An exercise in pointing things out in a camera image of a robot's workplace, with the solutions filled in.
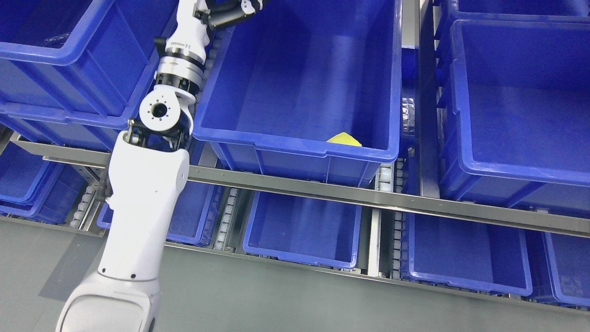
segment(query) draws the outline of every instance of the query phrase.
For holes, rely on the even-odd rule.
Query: robotic arm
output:
[[[151,332],[159,270],[178,195],[188,177],[195,95],[203,88],[208,30],[237,24],[269,0],[179,0],[178,27],[159,46],[156,84],[139,118],[119,133],[108,169],[113,221],[99,267],[72,292],[56,332]],[[150,142],[167,143],[164,151]]]

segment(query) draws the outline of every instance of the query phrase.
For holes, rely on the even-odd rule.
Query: metal shelf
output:
[[[11,141],[32,154],[42,155],[45,159],[55,162],[104,168],[109,160],[109,154],[106,152],[28,142],[16,133],[12,136]],[[188,180],[219,184],[226,187],[332,200],[384,210],[429,214],[432,216],[470,220],[472,222],[590,237],[589,219],[556,214],[508,209],[401,193],[386,193],[371,189],[345,187],[342,185],[294,180],[269,175],[227,171],[203,165],[192,165],[189,170]]]

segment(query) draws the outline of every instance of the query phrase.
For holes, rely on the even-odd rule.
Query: blue storage crate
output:
[[[590,25],[458,20],[451,35],[442,196],[589,217]]]
[[[49,161],[10,142],[0,154],[0,201],[30,203],[49,168]]]
[[[281,261],[352,269],[361,206],[256,192],[243,248]]]
[[[187,182],[176,202],[167,239],[202,247],[210,245],[223,190],[219,185]],[[113,210],[105,204],[98,227],[109,229],[112,217]]]
[[[149,62],[154,36],[164,31],[176,4],[176,0],[2,2],[3,103],[62,109],[71,115],[120,116],[130,106]]]
[[[167,8],[170,5],[172,5],[172,8],[168,11]],[[115,80],[117,84],[133,85],[133,88],[130,91],[129,95],[125,95],[125,100],[122,102],[120,101],[124,104],[124,106],[121,107],[120,110],[118,108],[107,108],[112,110],[112,112],[106,115],[102,110],[101,112],[103,112],[103,114],[99,112],[83,112],[81,109],[65,108],[56,104],[52,104],[51,106],[38,106],[38,103],[34,102],[13,102],[10,98],[5,97],[6,92],[3,90],[2,85],[0,85],[0,122],[2,122],[7,127],[13,129],[14,131],[17,131],[23,137],[32,142],[54,143],[57,145],[66,145],[70,147],[88,148],[101,151],[112,150],[117,134],[119,133],[119,131],[127,128],[127,120],[129,118],[134,118],[137,115],[139,103],[141,102],[141,100],[143,99],[143,97],[145,96],[146,92],[148,91],[153,82],[153,73],[156,70],[159,63],[158,54],[154,50],[153,37],[156,35],[168,36],[172,33],[173,29],[176,26],[175,15],[171,15],[171,13],[173,13],[173,8],[175,5],[176,2],[172,0],[147,1],[145,3],[142,3],[141,6],[137,6],[137,4],[133,1],[94,1],[90,5],[86,13],[83,15],[82,19],[80,20],[80,23],[76,26],[76,28],[78,28],[90,24],[92,22],[93,24],[99,24],[97,31],[94,33],[94,35],[88,36],[90,38],[90,43],[86,45],[82,43],[83,40],[78,40],[79,38],[68,38],[69,43],[74,43],[76,41],[75,47],[81,47],[83,50],[84,47],[86,48],[86,51],[83,51],[80,59],[71,65],[78,66],[80,63],[83,63],[83,59],[85,59],[85,56],[91,54],[90,52],[95,48],[98,51],[100,47],[102,47],[104,48],[104,50],[102,50],[101,52],[110,52],[111,48],[102,45],[102,43],[109,40],[109,38],[115,43],[115,45],[112,45],[112,47],[114,47],[116,50],[118,50],[120,47],[126,47],[124,44],[119,44],[118,42],[116,42],[117,39],[114,39],[117,33],[119,33],[118,30],[113,30],[109,33],[103,30],[110,31],[114,28],[119,29],[120,27],[118,26],[118,24],[121,24],[124,21],[127,22],[129,28],[122,30],[120,33],[127,34],[129,32],[129,29],[133,30],[133,32],[135,33],[136,42],[131,44],[133,46],[131,50],[125,48],[125,53],[123,55],[117,55],[118,53],[114,52],[112,55],[109,55],[108,57],[105,54],[105,57],[101,58],[103,61],[103,65],[109,68],[109,73],[113,72],[121,74],[121,71],[117,71],[117,67],[129,66],[129,64],[127,63],[129,61],[129,58],[126,58],[124,56],[126,52],[139,52],[139,50],[141,49],[143,50],[142,52],[145,53],[144,60],[134,60],[133,67],[136,67],[138,64],[141,67],[141,71],[138,72],[137,75],[131,76],[129,74],[125,74],[122,77]],[[0,5],[0,8],[1,6],[10,7],[8,3],[6,5]],[[94,14],[98,15],[96,11],[91,11],[92,8],[96,9],[96,6],[100,6],[100,8],[104,7],[104,10],[108,9],[107,13],[103,14],[104,17],[102,19],[97,16],[92,16]],[[109,18],[109,15],[115,15],[116,18]],[[84,20],[84,17],[92,17],[97,19],[98,21],[89,22],[88,20]],[[94,40],[96,40],[97,45],[95,48],[92,48],[94,45]],[[57,56],[56,54],[64,55],[64,52],[67,51],[62,50],[61,48],[41,48],[29,45],[15,45],[11,43],[3,43],[0,41],[0,72],[11,68],[11,66],[7,66],[2,62],[2,58],[5,57],[6,54],[11,54],[11,57],[15,58],[26,58],[31,55],[20,54],[19,50],[30,49],[36,50],[37,53],[33,54],[39,57],[37,60],[41,61],[42,59],[45,59],[45,62],[49,61],[47,60],[47,57],[49,57],[48,54],[53,54],[52,56]],[[11,60],[8,62],[20,63],[17,60]],[[53,66],[48,63],[31,63],[27,64],[27,66],[45,66],[61,71],[65,70],[63,68],[71,67],[60,67],[58,65]],[[98,76],[105,74],[92,71],[84,71],[83,73]],[[51,82],[49,81],[50,78],[45,77],[43,82],[50,84]],[[61,82],[59,83],[59,86],[62,87],[66,86],[67,84],[69,83]],[[110,84],[103,85],[105,89],[111,86]],[[80,82],[76,82],[74,86],[80,87],[81,90],[84,88],[84,85]],[[39,90],[41,89],[39,87],[30,88],[23,86],[22,84],[16,84],[15,86],[12,86],[11,89],[14,89],[14,93],[19,96],[22,94],[30,94],[34,92],[38,92],[39,95],[42,95],[42,93],[39,92]],[[71,97],[69,95],[61,96],[60,92],[56,91],[55,89],[41,90],[45,91],[50,99],[59,97],[60,100],[62,100]],[[120,94],[109,94],[109,96],[115,97],[117,100],[120,99],[120,97],[117,97],[120,96]],[[27,95],[27,98],[30,98],[30,100],[36,100],[34,97],[30,95]]]
[[[450,46],[449,29],[457,19],[590,23],[590,0],[441,0],[435,33],[437,56]]]
[[[590,307],[590,239],[526,232],[531,298],[541,303]]]
[[[530,295],[522,229],[406,214],[401,275],[492,294]]]
[[[52,163],[48,176],[32,204],[0,203],[0,213],[49,224],[64,223],[86,181],[71,166],[57,163]]]
[[[232,170],[366,186],[398,156],[400,53],[399,0],[275,0],[226,31],[194,135]]]

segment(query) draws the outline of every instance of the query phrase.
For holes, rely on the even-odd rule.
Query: yellow cloth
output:
[[[327,140],[330,143],[353,145],[355,147],[362,147],[359,141],[355,140],[354,137],[350,136],[346,132],[341,132],[338,135]]]

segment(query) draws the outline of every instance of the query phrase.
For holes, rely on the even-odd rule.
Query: gray floor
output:
[[[104,239],[0,222],[2,331],[53,331]],[[166,248],[157,331],[590,331],[590,317]]]

